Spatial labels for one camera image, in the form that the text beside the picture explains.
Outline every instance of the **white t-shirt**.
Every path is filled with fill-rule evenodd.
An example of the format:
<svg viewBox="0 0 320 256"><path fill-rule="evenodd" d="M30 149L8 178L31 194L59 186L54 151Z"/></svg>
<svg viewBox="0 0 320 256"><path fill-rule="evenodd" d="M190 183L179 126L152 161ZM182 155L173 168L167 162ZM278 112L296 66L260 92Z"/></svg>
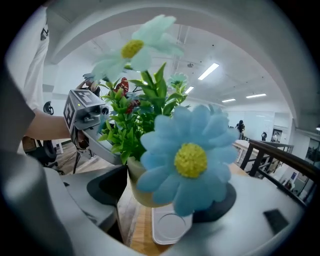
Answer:
<svg viewBox="0 0 320 256"><path fill-rule="evenodd" d="M49 45L46 7L39 7L12 41L4 62L32 109L43 106L43 71ZM19 153L23 153L20 143Z"/></svg>

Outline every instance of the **black railing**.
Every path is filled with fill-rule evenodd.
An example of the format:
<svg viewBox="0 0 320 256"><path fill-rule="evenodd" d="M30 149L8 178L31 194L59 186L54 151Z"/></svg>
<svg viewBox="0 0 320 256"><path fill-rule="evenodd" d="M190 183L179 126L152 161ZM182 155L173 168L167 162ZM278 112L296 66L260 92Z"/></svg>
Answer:
<svg viewBox="0 0 320 256"><path fill-rule="evenodd" d="M307 176L309 179L314 181L314 183L317 185L320 180L319 169L317 169L307 161L291 154L293 147L294 147L293 145L257 141L257 140L251 139L249 140L249 147L240 168L244 170L248 162L254 161L252 168L248 173L250 176L255 177L256 174L259 173L260 175L262 175L263 177L271 181L273 184L275 184L281 191L283 191L285 194L291 197L299 205L301 205L302 207L306 207L306 204L304 201L302 201L298 196L296 196L288 188L286 188L279 181L277 181L267 173L268 168L272 163L274 163L273 160L275 159L276 161L282 162L292 167L293 169L297 170L298 172L302 173L303 175ZM253 149L257 149L259 150L259 152L256 158L250 159ZM263 159L268 159L268 161L266 163L261 164Z"/></svg>

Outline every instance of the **ceiling light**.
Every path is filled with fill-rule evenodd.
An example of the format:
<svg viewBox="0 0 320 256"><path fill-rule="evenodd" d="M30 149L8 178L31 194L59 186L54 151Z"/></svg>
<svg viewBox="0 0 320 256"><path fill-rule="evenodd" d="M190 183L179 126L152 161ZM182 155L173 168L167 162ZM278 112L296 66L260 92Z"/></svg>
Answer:
<svg viewBox="0 0 320 256"><path fill-rule="evenodd" d="M198 78L199 80L205 79L212 71L214 71L219 65L217 63L213 63L204 73Z"/></svg>
<svg viewBox="0 0 320 256"><path fill-rule="evenodd" d="M222 102L233 102L235 101L236 99L235 98L231 98L231 99L225 99L223 100Z"/></svg>
<svg viewBox="0 0 320 256"><path fill-rule="evenodd" d="M247 96L246 98L250 99L250 98L262 97L262 96L267 96L267 95L265 93L262 93L262 94L250 95L250 96Z"/></svg>
<svg viewBox="0 0 320 256"><path fill-rule="evenodd" d="M186 91L185 91L185 94L190 93L192 89L193 89L193 87L192 87L192 86L190 86L190 87L188 88L188 90L186 90Z"/></svg>

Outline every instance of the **beige pot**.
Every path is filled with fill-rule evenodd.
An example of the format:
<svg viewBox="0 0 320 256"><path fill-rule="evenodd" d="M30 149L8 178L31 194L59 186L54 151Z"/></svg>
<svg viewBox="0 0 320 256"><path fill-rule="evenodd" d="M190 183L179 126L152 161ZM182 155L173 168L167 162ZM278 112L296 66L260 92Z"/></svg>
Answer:
<svg viewBox="0 0 320 256"><path fill-rule="evenodd" d="M128 165L128 172L129 172L129 178L132 188L132 193L135 197L135 199L146 207L162 207L168 204L157 204L154 203L152 200L152 193L145 193L141 190L137 189L137 182L140 176L146 171L146 169L143 167L143 165L137 161L134 157L129 157L127 160Z"/></svg>

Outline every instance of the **black cable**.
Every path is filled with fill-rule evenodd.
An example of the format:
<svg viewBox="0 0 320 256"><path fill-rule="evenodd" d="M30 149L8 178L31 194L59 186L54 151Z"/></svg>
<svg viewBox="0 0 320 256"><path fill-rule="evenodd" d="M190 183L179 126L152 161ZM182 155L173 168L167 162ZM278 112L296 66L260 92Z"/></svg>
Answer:
<svg viewBox="0 0 320 256"><path fill-rule="evenodd" d="M75 155L75 153L77 153L77 152L74 152L69 158L68 158L68 160L67 161L65 161L64 163L63 163L63 165L61 165L60 167L58 167L59 169L61 169L68 161L70 161L71 160L71 158Z"/></svg>

